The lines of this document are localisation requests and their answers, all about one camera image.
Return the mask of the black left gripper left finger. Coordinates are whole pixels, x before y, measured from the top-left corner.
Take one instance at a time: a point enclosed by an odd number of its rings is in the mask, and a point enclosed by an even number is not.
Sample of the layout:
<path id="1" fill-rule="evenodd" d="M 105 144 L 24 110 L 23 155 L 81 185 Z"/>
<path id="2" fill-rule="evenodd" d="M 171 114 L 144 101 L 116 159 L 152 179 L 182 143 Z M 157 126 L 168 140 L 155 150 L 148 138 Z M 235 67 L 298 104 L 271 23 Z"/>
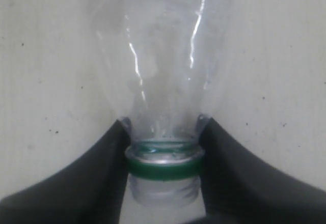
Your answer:
<path id="1" fill-rule="evenodd" d="M 1 199 L 1 223 L 119 223 L 129 137 L 120 122 L 80 158 Z"/>

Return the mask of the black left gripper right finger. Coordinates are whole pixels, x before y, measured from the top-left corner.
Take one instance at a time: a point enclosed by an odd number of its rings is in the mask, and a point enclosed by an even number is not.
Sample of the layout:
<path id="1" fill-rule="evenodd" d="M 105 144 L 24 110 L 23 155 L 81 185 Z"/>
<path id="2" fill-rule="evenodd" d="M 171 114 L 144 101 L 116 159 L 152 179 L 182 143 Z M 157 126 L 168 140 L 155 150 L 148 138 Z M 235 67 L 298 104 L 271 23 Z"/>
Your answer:
<path id="1" fill-rule="evenodd" d="M 266 163 L 214 119 L 200 145 L 200 223 L 325 223 L 325 191 Z"/>

